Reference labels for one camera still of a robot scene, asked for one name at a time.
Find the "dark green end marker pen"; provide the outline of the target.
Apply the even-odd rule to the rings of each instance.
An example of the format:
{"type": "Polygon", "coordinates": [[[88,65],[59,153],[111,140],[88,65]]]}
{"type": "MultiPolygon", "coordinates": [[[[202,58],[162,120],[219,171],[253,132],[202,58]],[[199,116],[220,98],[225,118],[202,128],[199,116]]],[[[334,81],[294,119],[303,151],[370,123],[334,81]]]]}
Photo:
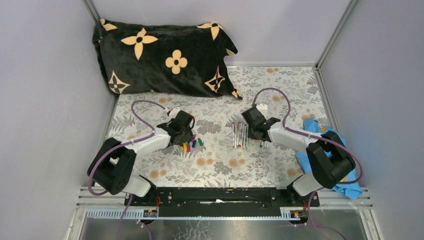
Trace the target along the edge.
{"type": "Polygon", "coordinates": [[[243,143],[243,148],[246,150],[249,144],[249,126],[245,125],[245,133],[244,133],[244,143],[243,143]]]}

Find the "green pen cap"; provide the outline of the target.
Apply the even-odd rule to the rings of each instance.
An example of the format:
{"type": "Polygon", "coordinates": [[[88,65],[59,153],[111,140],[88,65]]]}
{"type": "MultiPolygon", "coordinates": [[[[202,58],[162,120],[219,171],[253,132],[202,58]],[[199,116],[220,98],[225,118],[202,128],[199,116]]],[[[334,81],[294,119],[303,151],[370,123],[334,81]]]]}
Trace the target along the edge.
{"type": "Polygon", "coordinates": [[[197,142],[198,142],[198,144],[199,144],[200,146],[203,146],[203,145],[204,145],[204,143],[203,143],[203,141],[202,141],[202,139],[201,139],[201,138],[198,138],[198,139],[197,139],[197,142]]]}

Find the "yellow cap marker pen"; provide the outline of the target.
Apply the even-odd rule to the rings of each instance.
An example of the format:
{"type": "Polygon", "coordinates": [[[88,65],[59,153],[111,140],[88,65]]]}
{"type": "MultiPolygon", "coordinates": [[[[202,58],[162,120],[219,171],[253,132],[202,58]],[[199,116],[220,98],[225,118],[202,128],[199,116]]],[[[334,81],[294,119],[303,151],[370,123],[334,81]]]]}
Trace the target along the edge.
{"type": "Polygon", "coordinates": [[[237,139],[237,124],[235,123],[235,142],[236,142],[236,139],[237,139]]]}

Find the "brown marker pen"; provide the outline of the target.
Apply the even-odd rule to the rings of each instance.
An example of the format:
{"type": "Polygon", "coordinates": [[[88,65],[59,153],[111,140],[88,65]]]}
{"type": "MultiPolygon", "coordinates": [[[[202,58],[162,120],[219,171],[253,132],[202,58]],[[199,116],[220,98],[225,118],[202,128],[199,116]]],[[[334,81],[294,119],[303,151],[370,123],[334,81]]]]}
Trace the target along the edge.
{"type": "Polygon", "coordinates": [[[236,126],[235,123],[231,123],[231,137],[232,137],[232,147],[236,148],[236,126]]]}

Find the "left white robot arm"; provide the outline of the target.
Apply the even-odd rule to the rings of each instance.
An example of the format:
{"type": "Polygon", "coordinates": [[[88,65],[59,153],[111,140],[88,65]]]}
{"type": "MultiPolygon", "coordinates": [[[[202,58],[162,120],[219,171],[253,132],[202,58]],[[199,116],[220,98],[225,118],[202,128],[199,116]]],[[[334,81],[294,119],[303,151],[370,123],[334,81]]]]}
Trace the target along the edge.
{"type": "Polygon", "coordinates": [[[171,146],[189,143],[193,138],[195,118],[180,109],[172,110],[170,120],[157,125],[151,133],[121,142],[111,137],[104,141],[87,170],[89,182],[99,184],[111,195],[135,195],[144,206],[155,200],[153,183],[133,172],[137,157],[171,146]]]}

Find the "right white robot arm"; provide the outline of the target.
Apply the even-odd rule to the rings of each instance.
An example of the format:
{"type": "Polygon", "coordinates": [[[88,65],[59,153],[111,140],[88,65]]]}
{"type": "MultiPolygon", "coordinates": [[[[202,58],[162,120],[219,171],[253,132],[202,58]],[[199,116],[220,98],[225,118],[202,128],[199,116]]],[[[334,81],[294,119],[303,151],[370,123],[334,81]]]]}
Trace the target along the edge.
{"type": "Polygon", "coordinates": [[[256,106],[241,115],[247,123],[248,138],[282,144],[307,155],[311,171],[287,187],[286,198],[293,206],[301,205],[313,191],[333,188],[356,168],[352,154],[333,131],[319,135],[295,130],[284,120],[265,118],[256,106]]]}

